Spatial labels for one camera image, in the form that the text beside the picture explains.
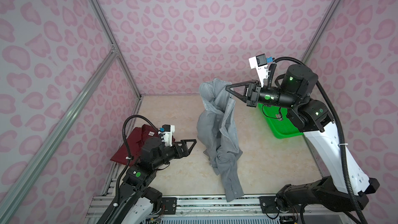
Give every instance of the pink heart pattern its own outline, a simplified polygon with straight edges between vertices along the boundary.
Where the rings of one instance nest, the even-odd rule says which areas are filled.
[[[3,58],[0,113],[4,120],[0,129],[2,200],[107,56],[110,45],[87,0],[0,0],[0,14]],[[151,29],[140,32],[146,38],[151,37]],[[88,145],[87,140],[99,140],[100,132],[106,129],[109,133],[113,123],[120,126],[122,117],[115,114],[98,132],[90,132],[93,126],[99,126],[102,115],[111,114],[111,110],[100,106],[97,97],[117,104],[115,110],[119,108],[119,112],[126,115],[132,112],[135,102],[129,97],[134,93],[117,63],[112,66],[112,72],[114,78],[100,85],[104,85],[111,96],[102,95],[99,89],[94,93],[12,223],[78,223],[87,212],[89,199],[102,190],[106,177],[103,168],[110,163],[100,158],[106,157],[107,149],[112,154],[116,150],[110,143],[100,149],[99,144]],[[120,140],[120,133],[115,139]],[[87,157],[87,167],[82,166],[78,171],[76,165],[83,155]],[[85,186],[92,177],[97,183],[94,185],[92,179],[90,193],[86,194]],[[79,185],[84,187],[77,201],[69,203],[69,197]]]
[[[397,13],[397,0],[344,0],[309,62],[347,125],[348,148],[383,185],[364,210],[369,223],[398,219]]]
[[[92,195],[99,195],[102,190],[111,165],[108,159],[121,143],[120,127],[126,115],[132,112],[137,100],[117,61],[112,64],[106,78],[107,80],[102,80],[93,93],[71,131],[35,183],[34,188],[39,190],[32,192],[32,197],[17,211],[16,216],[21,220],[26,219],[29,223],[36,218],[33,214],[24,213],[30,213],[35,205],[42,201],[51,209],[42,218],[43,221],[78,223],[82,215],[85,216]],[[109,102],[112,107],[106,108],[106,104],[97,104],[98,99]],[[24,104],[28,104],[30,108],[38,108],[41,106],[41,100],[44,100],[43,97],[32,94]],[[58,105],[51,106],[42,107],[46,112],[45,116],[50,119],[58,118],[61,113]],[[12,130],[0,135],[0,152],[18,151],[16,140],[20,135],[22,134]],[[34,155],[41,145],[42,139],[39,135],[28,137],[20,144],[19,153]],[[26,162],[18,162],[11,166],[2,177],[2,183],[12,185],[26,166]]]
[[[231,66],[230,60],[235,59],[232,56],[244,63],[247,57],[266,52],[301,57],[319,25],[319,13],[329,3],[330,0],[101,1],[106,14],[113,16],[114,34],[138,89],[145,94],[197,93],[200,83],[212,74],[232,82],[256,79],[249,66]],[[146,29],[153,34],[145,34]],[[212,56],[216,59],[206,60]],[[192,77],[192,69],[203,73]]]

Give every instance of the aluminum profile beam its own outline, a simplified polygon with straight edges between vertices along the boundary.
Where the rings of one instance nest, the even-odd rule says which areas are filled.
[[[97,71],[93,74],[87,84],[83,87],[80,94],[73,101],[72,105],[59,121],[50,136],[47,137],[39,151],[29,162],[21,176],[10,188],[0,205],[0,223],[8,223],[14,216],[20,204],[29,193],[32,186],[35,184],[44,167],[46,167],[48,161],[50,161],[54,155],[59,144],[69,132],[80,112],[83,110],[84,106],[94,91],[97,89],[99,83],[102,81],[102,78],[105,76],[116,58],[116,52],[111,51],[107,55]]]
[[[319,43],[323,33],[326,31],[326,28],[328,27],[329,23],[331,22],[334,14],[337,12],[339,6],[343,0],[332,0],[328,9],[325,12],[324,17],[321,20],[321,23],[319,24],[318,28],[315,31],[314,37],[312,38],[310,44],[308,45],[306,51],[304,52],[301,61],[304,64],[307,64],[309,61],[314,49],[316,48],[316,45]]]
[[[105,14],[103,13],[103,11],[101,9],[99,1],[98,0],[88,0],[88,1],[91,4],[91,7],[94,10],[96,17],[98,18],[99,24],[101,25],[102,29],[104,30],[104,34],[106,35],[109,44],[112,46],[112,48],[115,49],[116,53],[120,53],[118,60],[123,69],[123,73],[126,75],[127,81],[129,82],[130,86],[132,87],[134,94],[137,96],[137,98],[140,98],[141,94],[138,90],[137,85],[134,82],[134,79],[132,77],[130,69],[127,66],[127,63],[120,52],[120,48],[117,45],[116,39],[111,31],[109,23],[106,20]]]

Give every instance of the wallpaper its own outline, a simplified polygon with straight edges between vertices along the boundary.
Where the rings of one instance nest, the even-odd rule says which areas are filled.
[[[135,102],[115,61],[11,223],[80,223],[104,187],[109,159],[121,145],[122,126]]]
[[[397,0],[344,0],[309,63],[350,152],[380,182],[364,211],[370,224],[398,222],[397,15]]]
[[[99,0],[141,93],[256,79],[248,58],[301,58],[331,0]]]
[[[109,50],[87,0],[0,0],[0,201]]]

